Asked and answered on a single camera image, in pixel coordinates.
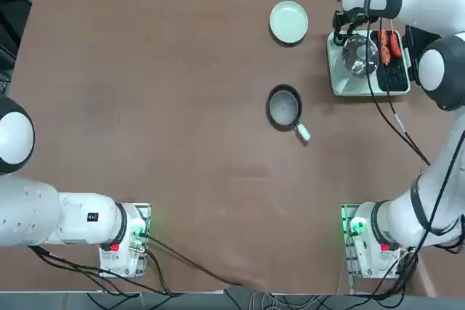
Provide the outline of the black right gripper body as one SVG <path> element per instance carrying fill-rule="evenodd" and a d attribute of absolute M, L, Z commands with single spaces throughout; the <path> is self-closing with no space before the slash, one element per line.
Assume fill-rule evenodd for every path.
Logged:
<path fill-rule="evenodd" d="M 341 16 L 342 26 L 360 27 L 368 22 L 368 18 L 362 13 L 343 11 Z"/>

